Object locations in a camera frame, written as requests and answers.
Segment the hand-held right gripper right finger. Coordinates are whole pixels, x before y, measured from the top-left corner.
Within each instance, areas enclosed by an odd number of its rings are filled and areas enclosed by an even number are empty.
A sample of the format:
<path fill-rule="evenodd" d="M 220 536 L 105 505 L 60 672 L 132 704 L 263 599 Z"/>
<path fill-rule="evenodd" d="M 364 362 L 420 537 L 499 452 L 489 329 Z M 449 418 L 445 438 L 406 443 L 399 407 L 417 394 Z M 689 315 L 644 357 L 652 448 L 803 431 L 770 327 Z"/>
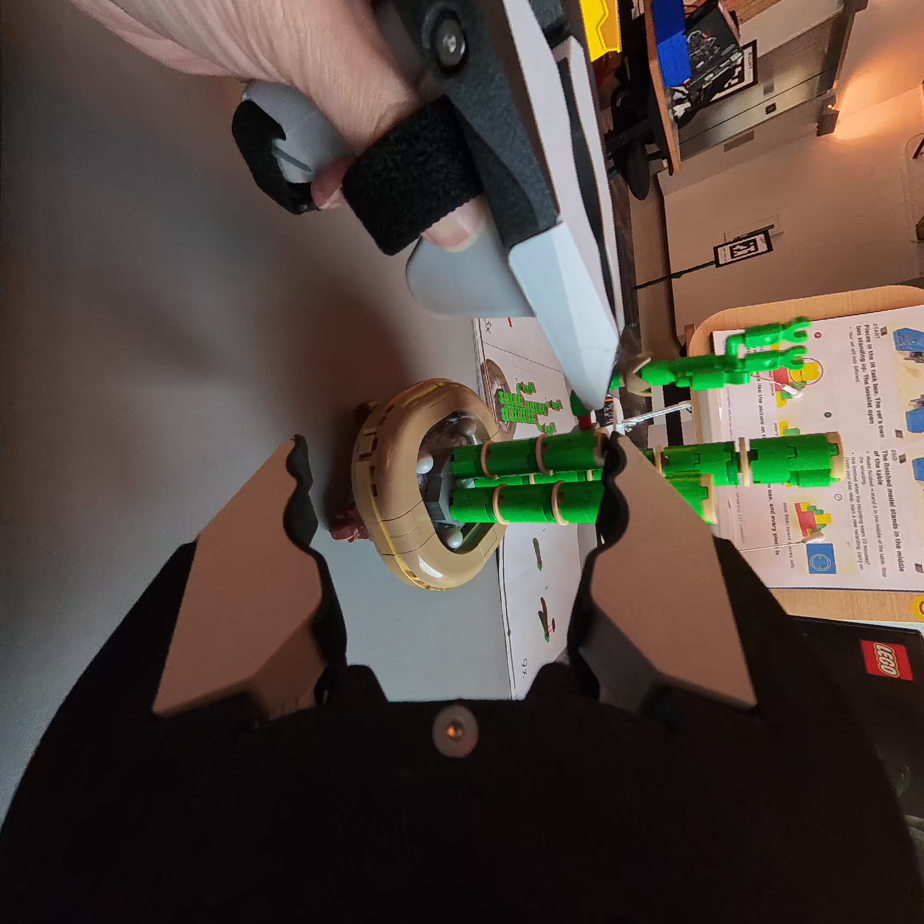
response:
<path fill-rule="evenodd" d="M 630 441 L 605 445 L 598 545 L 583 568 L 568 654 L 594 699 L 639 712 L 672 688 L 751 710 L 711 528 Z"/>

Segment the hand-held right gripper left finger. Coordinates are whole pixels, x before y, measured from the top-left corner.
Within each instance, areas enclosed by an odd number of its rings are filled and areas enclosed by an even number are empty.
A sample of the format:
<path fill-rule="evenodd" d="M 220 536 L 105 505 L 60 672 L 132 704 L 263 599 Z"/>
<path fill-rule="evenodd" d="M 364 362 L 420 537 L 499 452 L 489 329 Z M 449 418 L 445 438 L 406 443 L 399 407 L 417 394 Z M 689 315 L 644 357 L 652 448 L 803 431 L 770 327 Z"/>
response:
<path fill-rule="evenodd" d="M 322 701 L 346 664 L 345 620 L 318 529 L 307 443 L 295 435 L 204 527 L 154 699 L 161 717 L 240 695 L 264 718 Z"/>

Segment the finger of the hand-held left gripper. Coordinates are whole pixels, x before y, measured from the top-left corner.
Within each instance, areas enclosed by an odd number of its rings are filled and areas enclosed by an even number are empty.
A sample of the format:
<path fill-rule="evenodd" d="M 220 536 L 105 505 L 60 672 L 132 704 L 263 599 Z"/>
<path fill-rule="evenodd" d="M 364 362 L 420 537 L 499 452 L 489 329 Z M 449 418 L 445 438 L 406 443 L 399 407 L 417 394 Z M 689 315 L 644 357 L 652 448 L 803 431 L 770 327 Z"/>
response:
<path fill-rule="evenodd" d="M 603 406 L 609 390 L 619 333 L 606 288 L 611 271 L 607 246 L 598 244 L 582 196 L 568 105 L 571 52 L 552 52 L 528 2 L 504 2 L 520 75 L 526 114 L 552 192 L 552 223 L 515 244 L 509 265 L 581 403 Z"/>

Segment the green lego bamboo branch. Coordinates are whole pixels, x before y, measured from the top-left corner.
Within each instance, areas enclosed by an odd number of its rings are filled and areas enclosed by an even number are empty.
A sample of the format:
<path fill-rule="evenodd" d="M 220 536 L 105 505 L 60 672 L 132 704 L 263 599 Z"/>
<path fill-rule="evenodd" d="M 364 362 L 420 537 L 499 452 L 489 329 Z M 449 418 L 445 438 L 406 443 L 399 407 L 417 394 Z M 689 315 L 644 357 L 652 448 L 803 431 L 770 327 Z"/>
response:
<path fill-rule="evenodd" d="M 751 326 L 729 335 L 721 353 L 665 360 L 654 360 L 649 353 L 632 356 L 614 365 L 608 389 L 627 389 L 646 398 L 653 387 L 701 392 L 747 385 L 763 372 L 797 371 L 805 365 L 810 326 L 806 317 Z"/>

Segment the lego bamboo plant model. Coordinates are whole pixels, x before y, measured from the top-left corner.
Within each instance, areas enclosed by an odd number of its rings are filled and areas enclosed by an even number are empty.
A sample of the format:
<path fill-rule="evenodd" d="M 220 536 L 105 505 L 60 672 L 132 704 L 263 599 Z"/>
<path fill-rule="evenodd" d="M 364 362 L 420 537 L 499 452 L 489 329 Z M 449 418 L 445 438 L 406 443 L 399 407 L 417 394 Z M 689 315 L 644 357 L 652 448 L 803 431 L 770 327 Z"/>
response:
<path fill-rule="evenodd" d="M 352 453 L 352 507 L 331 528 L 369 539 L 385 565 L 422 590 L 472 580 L 510 526 L 593 525 L 613 545 L 629 525 L 616 486 L 627 457 L 600 427 L 501 439 L 491 410 L 447 379 L 416 384 L 367 414 Z M 642 455 L 705 523 L 720 487 L 825 488 L 845 479 L 839 433 L 658 447 Z"/>

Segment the lego instruction booklet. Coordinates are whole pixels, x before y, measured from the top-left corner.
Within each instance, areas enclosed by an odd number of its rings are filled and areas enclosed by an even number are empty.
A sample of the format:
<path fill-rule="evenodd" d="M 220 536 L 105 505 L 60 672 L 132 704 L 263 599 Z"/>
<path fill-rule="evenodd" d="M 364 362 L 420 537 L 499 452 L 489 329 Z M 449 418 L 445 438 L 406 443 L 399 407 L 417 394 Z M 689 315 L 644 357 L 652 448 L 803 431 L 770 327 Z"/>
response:
<path fill-rule="evenodd" d="M 479 389 L 502 438 L 579 429 L 571 386 L 536 320 L 477 319 L 473 331 Z M 539 669 L 565 652 L 584 561 L 596 539 L 589 524 L 507 527 L 498 568 L 514 698 L 524 698 Z"/>

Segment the black lego set box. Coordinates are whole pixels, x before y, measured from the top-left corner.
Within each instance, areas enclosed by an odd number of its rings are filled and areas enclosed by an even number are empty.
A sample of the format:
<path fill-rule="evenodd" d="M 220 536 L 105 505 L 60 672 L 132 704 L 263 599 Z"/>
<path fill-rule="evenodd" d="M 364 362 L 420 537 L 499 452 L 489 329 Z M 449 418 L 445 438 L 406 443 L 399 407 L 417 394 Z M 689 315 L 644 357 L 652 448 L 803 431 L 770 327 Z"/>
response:
<path fill-rule="evenodd" d="M 923 637 L 881 623 L 795 617 L 884 767 L 923 872 Z"/>

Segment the person's left hand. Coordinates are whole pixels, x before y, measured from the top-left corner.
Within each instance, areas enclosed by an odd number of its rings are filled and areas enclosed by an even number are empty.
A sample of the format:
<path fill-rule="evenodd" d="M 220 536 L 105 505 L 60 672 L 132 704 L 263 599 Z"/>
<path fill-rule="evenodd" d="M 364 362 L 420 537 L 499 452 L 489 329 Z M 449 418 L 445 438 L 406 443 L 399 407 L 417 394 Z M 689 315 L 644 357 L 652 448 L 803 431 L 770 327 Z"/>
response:
<path fill-rule="evenodd" d="M 149 58 L 182 73 L 296 88 L 346 143 L 313 180 L 321 211 L 345 204 L 351 162 L 427 101 L 364 1 L 75 1 Z"/>

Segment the black office chair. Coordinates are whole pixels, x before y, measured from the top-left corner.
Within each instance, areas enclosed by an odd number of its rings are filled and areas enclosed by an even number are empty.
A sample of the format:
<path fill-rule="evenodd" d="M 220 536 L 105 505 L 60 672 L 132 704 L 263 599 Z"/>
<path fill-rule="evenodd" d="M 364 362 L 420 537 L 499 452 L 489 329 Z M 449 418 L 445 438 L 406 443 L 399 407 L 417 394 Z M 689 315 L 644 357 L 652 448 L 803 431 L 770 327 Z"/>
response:
<path fill-rule="evenodd" d="M 604 143 L 610 170 L 621 176 L 630 193 L 644 201 L 652 184 L 651 163 L 667 155 L 667 139 L 653 86 L 616 94 L 611 105 L 613 128 Z"/>

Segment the yellow plastic bin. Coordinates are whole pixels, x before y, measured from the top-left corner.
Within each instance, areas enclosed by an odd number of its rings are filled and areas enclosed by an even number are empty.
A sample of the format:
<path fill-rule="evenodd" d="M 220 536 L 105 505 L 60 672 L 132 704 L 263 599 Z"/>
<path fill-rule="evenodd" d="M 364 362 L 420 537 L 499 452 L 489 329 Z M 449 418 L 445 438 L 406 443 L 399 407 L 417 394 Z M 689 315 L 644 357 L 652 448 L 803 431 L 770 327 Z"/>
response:
<path fill-rule="evenodd" d="M 622 29 L 617 1 L 578 1 L 590 63 L 622 52 Z"/>

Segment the wooden workbench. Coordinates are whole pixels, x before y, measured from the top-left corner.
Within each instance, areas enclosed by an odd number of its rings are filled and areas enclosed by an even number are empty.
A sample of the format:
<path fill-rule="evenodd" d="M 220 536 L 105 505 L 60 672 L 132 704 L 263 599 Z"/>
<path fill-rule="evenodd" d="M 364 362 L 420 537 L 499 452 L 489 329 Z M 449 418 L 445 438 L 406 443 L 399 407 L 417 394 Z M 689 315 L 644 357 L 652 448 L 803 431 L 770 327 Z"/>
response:
<path fill-rule="evenodd" d="M 666 87 L 662 79 L 656 51 L 655 30 L 647 2 L 650 1 L 642 2 L 641 8 L 646 61 L 651 75 L 656 112 L 655 116 L 650 117 L 650 122 L 653 125 L 652 131 L 656 138 L 658 150 L 661 152 L 661 157 L 666 164 L 664 169 L 667 171 L 668 176 L 673 177 L 680 173 L 682 165 L 678 128 L 671 103 L 671 87 Z"/>

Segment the fiducial marker sign on stand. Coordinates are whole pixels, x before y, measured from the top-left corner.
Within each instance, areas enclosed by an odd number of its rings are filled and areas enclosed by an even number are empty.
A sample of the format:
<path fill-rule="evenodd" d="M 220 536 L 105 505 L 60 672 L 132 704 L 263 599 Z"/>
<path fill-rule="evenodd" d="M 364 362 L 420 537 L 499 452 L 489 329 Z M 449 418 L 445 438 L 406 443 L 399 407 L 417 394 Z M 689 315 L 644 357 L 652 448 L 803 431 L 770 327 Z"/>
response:
<path fill-rule="evenodd" d="M 740 235 L 729 241 L 725 241 L 722 244 L 712 248 L 712 255 L 710 260 L 706 260 L 691 267 L 687 267 L 683 270 L 673 271 L 664 276 L 646 281 L 644 283 L 639 283 L 634 287 L 634 290 L 638 292 L 661 283 L 674 282 L 693 272 L 710 268 L 722 269 L 743 261 L 755 259 L 756 257 L 772 253 L 773 245 L 771 236 L 775 227 L 775 224 L 765 225 L 759 229 L 755 229 L 744 235 Z"/>

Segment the white laminated instruction sheet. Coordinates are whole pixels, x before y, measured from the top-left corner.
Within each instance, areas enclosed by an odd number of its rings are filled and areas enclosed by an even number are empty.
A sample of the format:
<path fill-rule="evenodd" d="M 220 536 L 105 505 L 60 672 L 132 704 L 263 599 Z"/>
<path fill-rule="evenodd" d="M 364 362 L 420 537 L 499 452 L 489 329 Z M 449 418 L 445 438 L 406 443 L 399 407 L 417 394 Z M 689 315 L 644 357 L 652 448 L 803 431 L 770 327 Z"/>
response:
<path fill-rule="evenodd" d="M 923 307 L 824 319 L 802 369 L 707 392 L 706 442 L 839 434 L 843 479 L 717 489 L 718 532 L 779 589 L 923 589 Z"/>

